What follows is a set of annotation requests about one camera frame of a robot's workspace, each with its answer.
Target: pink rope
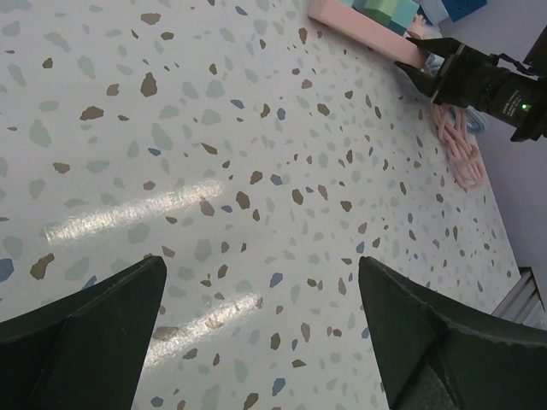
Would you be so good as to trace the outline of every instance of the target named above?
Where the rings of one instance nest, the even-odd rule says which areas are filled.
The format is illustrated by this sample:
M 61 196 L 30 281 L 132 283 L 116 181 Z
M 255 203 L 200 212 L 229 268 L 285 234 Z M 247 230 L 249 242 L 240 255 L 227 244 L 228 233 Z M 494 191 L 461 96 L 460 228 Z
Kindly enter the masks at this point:
M 465 190 L 478 188 L 486 181 L 485 164 L 479 148 L 469 142 L 465 109 L 456 108 L 456 121 L 452 124 L 449 108 L 449 104 L 431 106 L 438 139 L 446 144 L 457 183 Z

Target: pink tray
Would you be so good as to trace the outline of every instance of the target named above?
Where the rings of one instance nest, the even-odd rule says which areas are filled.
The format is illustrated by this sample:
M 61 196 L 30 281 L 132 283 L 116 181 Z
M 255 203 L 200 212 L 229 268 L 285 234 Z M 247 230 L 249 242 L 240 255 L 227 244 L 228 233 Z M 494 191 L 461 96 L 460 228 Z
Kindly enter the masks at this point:
M 398 62 L 423 68 L 427 53 L 339 0 L 312 0 L 308 16 Z

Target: speckled tabletop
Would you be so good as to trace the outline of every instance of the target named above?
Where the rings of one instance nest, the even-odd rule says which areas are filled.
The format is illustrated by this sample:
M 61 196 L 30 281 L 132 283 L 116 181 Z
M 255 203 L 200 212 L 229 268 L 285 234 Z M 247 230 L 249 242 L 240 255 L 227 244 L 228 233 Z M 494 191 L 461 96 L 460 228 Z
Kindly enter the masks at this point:
M 518 278 L 491 187 L 308 5 L 0 2 L 0 320 L 163 255 L 133 410 L 385 409 L 360 255 L 485 312 Z

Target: gray wall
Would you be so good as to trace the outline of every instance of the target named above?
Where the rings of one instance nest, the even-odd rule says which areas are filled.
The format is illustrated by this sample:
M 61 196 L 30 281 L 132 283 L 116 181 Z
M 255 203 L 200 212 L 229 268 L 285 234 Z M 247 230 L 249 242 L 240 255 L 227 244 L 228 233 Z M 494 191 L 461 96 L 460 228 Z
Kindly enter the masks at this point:
M 485 52 L 522 61 L 547 20 L 547 0 L 490 0 L 483 9 L 441 31 Z M 513 128 L 490 118 L 478 136 L 486 170 L 519 266 L 531 266 L 547 301 L 547 138 L 511 143 Z

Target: terrazzo table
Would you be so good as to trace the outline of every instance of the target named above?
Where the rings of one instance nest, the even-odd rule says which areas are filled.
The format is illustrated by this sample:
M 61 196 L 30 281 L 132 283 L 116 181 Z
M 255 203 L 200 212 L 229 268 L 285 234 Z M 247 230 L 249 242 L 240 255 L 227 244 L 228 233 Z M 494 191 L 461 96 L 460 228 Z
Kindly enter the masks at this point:
M 385 409 L 361 254 L 485 312 L 519 276 L 425 102 L 308 5 L 0 3 L 0 320 L 163 255 L 133 410 Z

